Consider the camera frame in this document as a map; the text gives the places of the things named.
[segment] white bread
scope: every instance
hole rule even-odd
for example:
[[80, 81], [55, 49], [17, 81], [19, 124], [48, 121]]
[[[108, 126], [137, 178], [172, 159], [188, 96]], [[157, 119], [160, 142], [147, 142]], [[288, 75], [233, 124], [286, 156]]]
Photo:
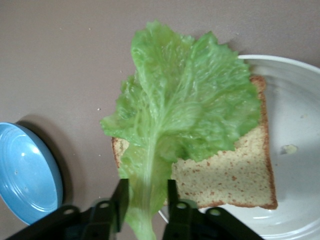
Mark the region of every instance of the white bread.
[[[231, 204], [238, 207], [276, 209], [276, 189], [269, 154], [266, 88], [262, 76], [251, 77], [261, 100], [259, 125], [235, 142], [235, 151], [219, 151], [201, 162], [178, 159], [172, 164], [179, 197], [190, 199], [199, 208]], [[117, 166], [129, 143], [112, 138]]]

